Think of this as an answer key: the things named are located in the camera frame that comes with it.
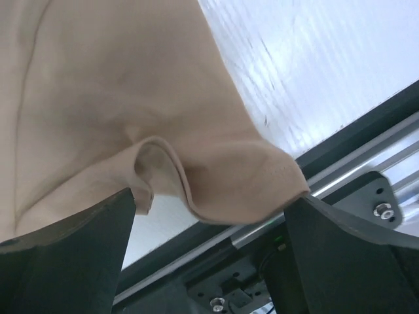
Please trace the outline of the beige t shirt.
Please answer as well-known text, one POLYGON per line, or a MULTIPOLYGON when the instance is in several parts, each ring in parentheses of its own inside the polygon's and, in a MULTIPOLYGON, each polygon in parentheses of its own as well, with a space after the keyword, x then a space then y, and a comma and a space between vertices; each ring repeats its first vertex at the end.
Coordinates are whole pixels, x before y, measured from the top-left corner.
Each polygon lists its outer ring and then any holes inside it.
POLYGON ((253 224, 307 195, 250 119, 197 1, 1 2, 1 239, 129 188, 253 224))

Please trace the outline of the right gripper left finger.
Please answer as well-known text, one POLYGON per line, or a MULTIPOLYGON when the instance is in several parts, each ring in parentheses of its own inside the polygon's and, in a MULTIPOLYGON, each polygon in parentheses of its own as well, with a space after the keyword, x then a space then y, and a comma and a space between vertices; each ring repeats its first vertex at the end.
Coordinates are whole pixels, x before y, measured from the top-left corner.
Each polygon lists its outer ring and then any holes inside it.
POLYGON ((130 189, 1 243, 2 313, 110 313, 136 206, 130 189))

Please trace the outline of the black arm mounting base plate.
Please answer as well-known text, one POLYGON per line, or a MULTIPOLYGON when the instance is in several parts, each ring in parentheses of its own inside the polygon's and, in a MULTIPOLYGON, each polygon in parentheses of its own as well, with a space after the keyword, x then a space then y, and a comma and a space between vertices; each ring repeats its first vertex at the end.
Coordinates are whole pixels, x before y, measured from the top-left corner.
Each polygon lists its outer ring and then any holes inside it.
POLYGON ((418 232, 418 84, 298 161, 311 197, 252 226, 195 224, 122 272, 112 312, 417 313, 418 251, 395 236, 418 232))

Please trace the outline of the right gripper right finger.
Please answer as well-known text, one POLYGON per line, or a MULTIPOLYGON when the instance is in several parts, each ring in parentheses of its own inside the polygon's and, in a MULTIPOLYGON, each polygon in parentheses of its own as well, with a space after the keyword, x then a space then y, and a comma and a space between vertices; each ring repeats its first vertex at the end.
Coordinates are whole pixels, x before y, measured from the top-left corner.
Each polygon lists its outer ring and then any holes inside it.
POLYGON ((417 313, 418 238, 307 196, 285 211, 310 313, 417 313))

